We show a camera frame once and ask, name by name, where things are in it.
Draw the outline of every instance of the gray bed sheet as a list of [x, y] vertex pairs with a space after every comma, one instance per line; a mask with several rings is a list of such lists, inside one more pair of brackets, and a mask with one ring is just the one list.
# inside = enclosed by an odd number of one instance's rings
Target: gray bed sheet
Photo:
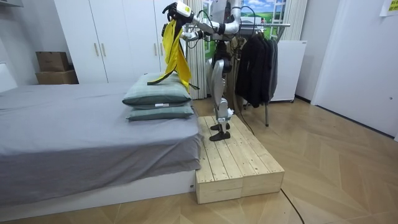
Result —
[[0, 206], [199, 169], [197, 117], [128, 121], [132, 83], [0, 93]]

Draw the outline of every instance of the black jacket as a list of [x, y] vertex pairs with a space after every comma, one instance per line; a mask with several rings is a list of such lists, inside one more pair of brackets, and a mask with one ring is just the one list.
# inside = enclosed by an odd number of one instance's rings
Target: black jacket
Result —
[[268, 104], [274, 96], [277, 74], [277, 45], [255, 35], [243, 46], [235, 94], [253, 107]]

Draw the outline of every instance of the wooden platform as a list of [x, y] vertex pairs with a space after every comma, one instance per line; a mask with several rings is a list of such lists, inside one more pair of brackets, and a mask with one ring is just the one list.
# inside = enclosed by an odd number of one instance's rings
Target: wooden platform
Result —
[[250, 195], [278, 192], [285, 170], [234, 115], [230, 139], [212, 142], [215, 117], [199, 118], [204, 135], [201, 169], [196, 171], [198, 203], [218, 202]]

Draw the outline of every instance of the wooden floor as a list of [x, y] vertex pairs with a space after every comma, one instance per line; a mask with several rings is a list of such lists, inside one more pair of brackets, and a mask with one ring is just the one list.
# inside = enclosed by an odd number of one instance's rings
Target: wooden floor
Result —
[[[209, 100], [195, 101], [201, 116]], [[282, 188], [305, 223], [398, 223], [398, 142], [300, 100], [248, 108], [243, 116], [285, 169]], [[7, 223], [301, 223], [276, 194], [198, 205], [182, 194]]]

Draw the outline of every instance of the white cabinet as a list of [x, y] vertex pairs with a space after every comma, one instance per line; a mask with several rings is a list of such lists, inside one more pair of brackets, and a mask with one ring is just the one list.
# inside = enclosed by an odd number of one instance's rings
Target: white cabinet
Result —
[[123, 6], [132, 61], [135, 62], [134, 73], [139, 76], [160, 72], [154, 2], [123, 0]]
[[162, 71], [166, 70], [167, 64], [165, 62], [165, 52], [162, 44], [162, 30], [163, 25], [168, 23], [167, 20], [167, 12], [165, 14], [162, 13], [163, 9], [165, 9], [169, 4], [172, 4], [173, 0], [154, 0], [155, 7], [155, 17], [156, 17], [156, 31], [157, 31], [157, 39], [159, 40], [159, 51], [160, 51], [160, 67]]
[[90, 2], [55, 0], [79, 83], [107, 82]]
[[166, 69], [171, 0], [55, 0], [80, 83], [131, 82]]
[[131, 57], [122, 0], [90, 0], [108, 82], [131, 82]]

